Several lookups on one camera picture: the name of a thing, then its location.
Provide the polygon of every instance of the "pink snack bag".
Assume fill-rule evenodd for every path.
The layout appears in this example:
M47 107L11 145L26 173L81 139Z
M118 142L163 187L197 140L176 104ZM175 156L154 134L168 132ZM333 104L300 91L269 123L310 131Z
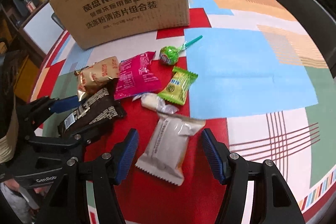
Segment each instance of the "pink snack bag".
M161 88L160 80L150 71L155 52L145 52L119 64L119 80L114 99L130 97Z

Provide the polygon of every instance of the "tablecloth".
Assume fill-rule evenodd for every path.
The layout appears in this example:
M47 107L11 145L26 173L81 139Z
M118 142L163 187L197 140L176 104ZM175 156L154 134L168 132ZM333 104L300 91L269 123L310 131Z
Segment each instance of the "tablecloth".
M306 221L335 191L333 148L336 90L321 53L304 28L276 0L189 0L190 25L147 32L82 50L65 31L49 52L31 100L76 94L73 71L104 58L125 60L145 51L180 46L203 38L182 52L177 66L199 75L180 114L207 119L215 137L247 160L272 159L290 186ZM171 67L158 54L151 67L162 82ZM158 121L139 101L122 100L128 115L115 122L111 134L88 146L92 160L136 128L140 135L137 159ZM57 134L64 115L54 115L37 135ZM200 144L190 138L183 164L185 181L178 187L134 166L116 193L124 217L141 224L214 223L225 187L212 176ZM98 223L92 185L87 183L92 223ZM253 183L243 224L249 223Z

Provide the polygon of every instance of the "white snack package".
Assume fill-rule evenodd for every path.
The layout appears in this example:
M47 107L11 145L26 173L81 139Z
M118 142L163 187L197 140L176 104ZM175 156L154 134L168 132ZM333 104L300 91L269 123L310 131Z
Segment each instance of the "white snack package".
M155 93L147 92L143 94L139 94L134 96L132 101L141 98L141 105L148 109L159 111L167 114L174 114L175 112L179 111L176 106L173 105L166 105L164 99L159 97Z
M180 186L184 180L182 163L189 136L194 136L204 127L205 120L162 112L158 115L160 120L151 140L135 166Z

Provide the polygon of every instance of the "lollipop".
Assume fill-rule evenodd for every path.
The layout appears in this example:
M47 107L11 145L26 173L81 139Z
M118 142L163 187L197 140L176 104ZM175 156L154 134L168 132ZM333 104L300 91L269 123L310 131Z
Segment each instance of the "lollipop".
M198 40L200 40L203 36L200 35L199 37L191 40L190 42L183 43L181 47L174 47L174 46L166 46L160 50L160 60L167 65L175 65L179 60L179 52L184 51L187 47L191 46Z

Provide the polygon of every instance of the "snack package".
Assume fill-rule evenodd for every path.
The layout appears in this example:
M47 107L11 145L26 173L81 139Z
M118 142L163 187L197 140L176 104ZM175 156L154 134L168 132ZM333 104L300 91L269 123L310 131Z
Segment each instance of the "snack package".
M107 88L102 88L62 121L58 126L58 132L62 137L68 136L88 124L105 118L110 120L123 118L125 115L126 112L120 103L113 99Z
M147 92L136 95L132 101L141 98L141 105L154 111L160 111L167 114L174 114L179 111L176 106L166 105L165 101L155 93Z
M135 166L180 186L184 180L182 163L190 136L205 125L205 120L158 112L160 117L145 152Z
M179 105L184 105L187 99L187 92L190 85L197 79L198 75L190 71L174 66L175 73L166 88L158 96Z
M155 52L145 52L120 63L114 99L134 96L161 88L160 80L150 71Z
M119 62L115 56L82 69L78 74L78 100L81 101L89 95L93 95L109 81L118 77Z

